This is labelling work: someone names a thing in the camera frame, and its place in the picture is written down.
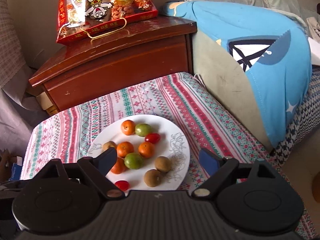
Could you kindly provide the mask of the orange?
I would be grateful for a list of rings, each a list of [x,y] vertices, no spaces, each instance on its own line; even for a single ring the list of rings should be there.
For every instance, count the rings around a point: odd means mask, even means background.
[[[124,159],[118,157],[116,163],[110,170],[113,174],[121,174],[126,171],[126,166],[124,164]]]
[[[117,156],[120,158],[125,158],[129,153],[134,152],[134,146],[128,142],[124,141],[117,145]]]
[[[138,146],[138,152],[143,158],[151,158],[155,154],[155,146],[150,142],[143,142]]]
[[[124,135],[133,135],[135,134],[135,122],[132,120],[125,120],[124,122],[122,122],[121,124],[121,131]]]

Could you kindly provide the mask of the brown kiwi top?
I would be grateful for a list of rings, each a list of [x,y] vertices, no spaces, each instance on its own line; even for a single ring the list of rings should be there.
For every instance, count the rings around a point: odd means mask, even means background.
[[[114,143],[113,141],[108,141],[108,142],[104,143],[102,146],[102,152],[105,152],[109,148],[117,148],[116,143]]]

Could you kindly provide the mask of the brown kiwi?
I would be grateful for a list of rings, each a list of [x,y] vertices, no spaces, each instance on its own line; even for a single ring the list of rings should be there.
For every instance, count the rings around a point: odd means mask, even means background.
[[[148,187],[156,187],[160,185],[162,182],[162,175],[161,172],[155,169],[148,170],[144,174],[144,183]]]
[[[171,170],[171,160],[165,156],[159,156],[155,160],[155,168],[162,173],[168,173]]]
[[[105,152],[109,148],[117,148],[116,143],[114,143],[113,141],[108,141],[108,142],[104,143],[102,146],[102,152]]]

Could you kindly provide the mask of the red cherry tomato small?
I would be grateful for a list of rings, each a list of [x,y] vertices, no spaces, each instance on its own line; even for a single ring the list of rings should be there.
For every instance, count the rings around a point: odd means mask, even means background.
[[[123,192],[127,191],[130,188],[129,182],[125,180],[116,181],[115,185],[118,189],[120,189]]]

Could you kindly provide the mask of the green fruit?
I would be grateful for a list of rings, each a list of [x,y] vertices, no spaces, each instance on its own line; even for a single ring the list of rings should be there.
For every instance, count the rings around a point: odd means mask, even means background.
[[[153,132],[153,128],[149,124],[136,124],[135,134],[140,137],[146,137],[148,134]]]
[[[138,153],[129,153],[124,158],[124,164],[131,170],[138,170],[143,167],[144,159]]]

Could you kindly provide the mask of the patterned striped tablecloth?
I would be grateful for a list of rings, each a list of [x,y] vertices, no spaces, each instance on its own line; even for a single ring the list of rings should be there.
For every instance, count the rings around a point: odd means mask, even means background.
[[[208,179],[199,162],[202,148],[220,157],[233,157],[240,163],[265,159],[284,175],[258,139],[190,74],[183,72],[95,97],[44,120],[32,131],[21,179],[34,178],[52,159],[74,163],[88,156],[90,146],[104,129],[123,118],[144,114],[169,120],[185,135],[190,163],[180,190],[192,192]]]

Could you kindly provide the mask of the white ceramic plate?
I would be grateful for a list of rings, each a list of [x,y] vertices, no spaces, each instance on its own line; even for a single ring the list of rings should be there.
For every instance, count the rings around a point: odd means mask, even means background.
[[[182,130],[168,119],[156,115],[141,114],[122,118],[104,128],[93,140],[88,150],[90,157],[97,157],[103,152],[103,144],[112,141],[119,144],[124,141],[130,142],[135,151],[144,141],[138,135],[125,135],[121,131],[121,124],[126,120],[132,120],[135,124],[146,123],[152,127],[152,131],[160,135],[160,141],[155,145],[155,155],[145,159],[143,167],[138,170],[127,169],[121,174],[108,172],[106,178],[113,183],[120,180],[129,183],[129,190],[170,191],[176,190],[182,184],[189,167],[190,148],[186,136]],[[163,175],[160,185],[149,187],[144,182],[144,174],[155,169],[155,160],[159,156],[171,160],[171,170]]]

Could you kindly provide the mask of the blue white carton box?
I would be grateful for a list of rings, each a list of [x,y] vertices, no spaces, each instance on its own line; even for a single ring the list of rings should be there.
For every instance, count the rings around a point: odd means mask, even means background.
[[[9,181],[18,181],[18,180],[20,180],[21,172],[22,172],[22,165],[18,165],[18,163],[14,163],[12,165],[11,177],[9,178]]]

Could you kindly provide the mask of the checked grey curtain cloth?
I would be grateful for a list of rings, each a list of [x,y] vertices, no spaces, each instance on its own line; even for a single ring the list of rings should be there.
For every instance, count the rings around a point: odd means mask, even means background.
[[[24,156],[35,126],[48,118],[26,93],[31,69],[24,59],[7,0],[1,0],[1,150]]]

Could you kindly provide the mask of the houndstooth blanket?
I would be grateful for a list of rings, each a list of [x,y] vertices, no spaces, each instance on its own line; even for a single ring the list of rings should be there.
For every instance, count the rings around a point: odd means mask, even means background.
[[[319,66],[313,65],[309,88],[303,103],[297,108],[291,124],[287,127],[285,139],[274,148],[270,156],[282,167],[293,147],[319,126]]]

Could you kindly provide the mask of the green grey sofa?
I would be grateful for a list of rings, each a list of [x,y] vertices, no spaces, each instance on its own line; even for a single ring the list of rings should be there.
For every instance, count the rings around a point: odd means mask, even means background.
[[[265,6],[266,0],[208,0]],[[289,8],[302,19],[316,14],[319,0],[291,0]],[[268,150],[272,145],[247,76],[240,65],[222,48],[218,38],[210,38],[201,29],[193,35],[193,70],[207,90],[240,121]]]

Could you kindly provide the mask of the brown wooden cabinet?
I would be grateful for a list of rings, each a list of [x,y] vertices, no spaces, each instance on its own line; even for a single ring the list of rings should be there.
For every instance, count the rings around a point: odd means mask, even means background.
[[[193,21],[159,16],[61,48],[30,78],[58,111],[177,72],[193,73]]]

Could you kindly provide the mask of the blue shark cushion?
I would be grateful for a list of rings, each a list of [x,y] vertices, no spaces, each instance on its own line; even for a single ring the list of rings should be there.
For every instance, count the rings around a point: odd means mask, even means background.
[[[284,140],[311,79],[311,51],[302,27],[270,9],[239,3],[166,3],[162,14],[195,21],[248,78],[272,146]]]

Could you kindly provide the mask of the red snack gift bag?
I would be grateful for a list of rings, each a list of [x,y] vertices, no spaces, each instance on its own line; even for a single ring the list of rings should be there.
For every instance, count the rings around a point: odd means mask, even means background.
[[[157,15],[152,0],[59,0],[56,41],[67,45],[84,37],[95,40]]]

